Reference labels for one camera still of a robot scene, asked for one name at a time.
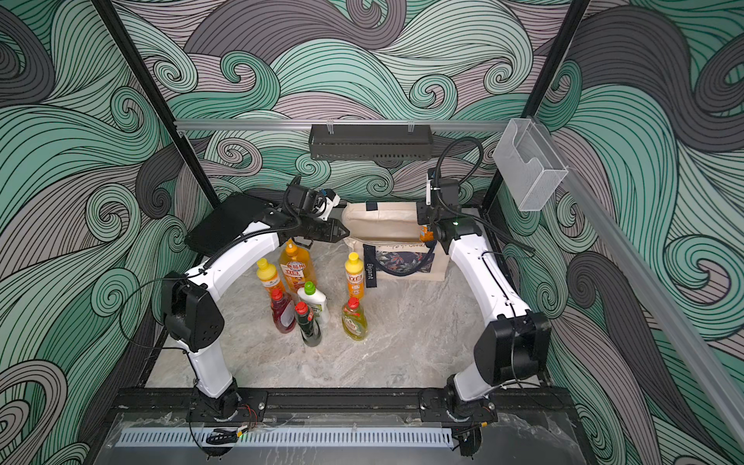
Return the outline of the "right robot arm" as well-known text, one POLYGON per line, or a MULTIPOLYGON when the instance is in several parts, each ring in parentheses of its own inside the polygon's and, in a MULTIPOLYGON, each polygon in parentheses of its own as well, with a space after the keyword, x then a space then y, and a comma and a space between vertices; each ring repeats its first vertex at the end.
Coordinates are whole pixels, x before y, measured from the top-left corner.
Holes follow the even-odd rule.
POLYGON ((477 165, 484 146, 474 137, 449 143, 427 171, 426 199, 417 203, 418 223, 428 245, 438 244, 465 277, 484 319, 484 330, 473 350, 473 362, 447 382, 446 409, 456 422, 472 420, 488 395, 505 385, 520 385, 546 370, 551 327, 548 317, 532 311, 499 269, 498 251, 491 250, 484 231, 500 236, 528 256, 535 249, 508 238, 486 220, 459 207, 464 181, 443 176, 450 152, 459 145, 474 145, 477 165))

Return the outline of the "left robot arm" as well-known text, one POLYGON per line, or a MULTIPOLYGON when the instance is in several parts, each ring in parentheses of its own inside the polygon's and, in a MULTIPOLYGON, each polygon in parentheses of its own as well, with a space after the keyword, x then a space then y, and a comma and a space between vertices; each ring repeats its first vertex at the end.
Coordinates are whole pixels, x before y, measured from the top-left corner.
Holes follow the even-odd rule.
POLYGON ((220 343, 225 319, 219 300, 245 271, 291 238, 327 243, 348 238, 349 230, 331 217, 338 202, 323 198, 317 207, 289 211, 253 198, 224 201, 187 236, 189 247, 207 260, 163 279, 163 323, 188 356, 201 406, 217 422, 234 418, 241 404, 220 343))

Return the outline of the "beige canvas shopping bag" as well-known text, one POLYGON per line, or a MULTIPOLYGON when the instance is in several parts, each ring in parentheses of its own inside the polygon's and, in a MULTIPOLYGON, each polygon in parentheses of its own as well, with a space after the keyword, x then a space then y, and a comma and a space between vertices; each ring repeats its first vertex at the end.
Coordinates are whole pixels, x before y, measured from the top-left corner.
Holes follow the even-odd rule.
POLYGON ((441 282, 450 257, 434 241, 420 241, 415 203, 349 203, 341 221, 350 232, 345 242, 364 262, 364 285, 381 280, 441 282))

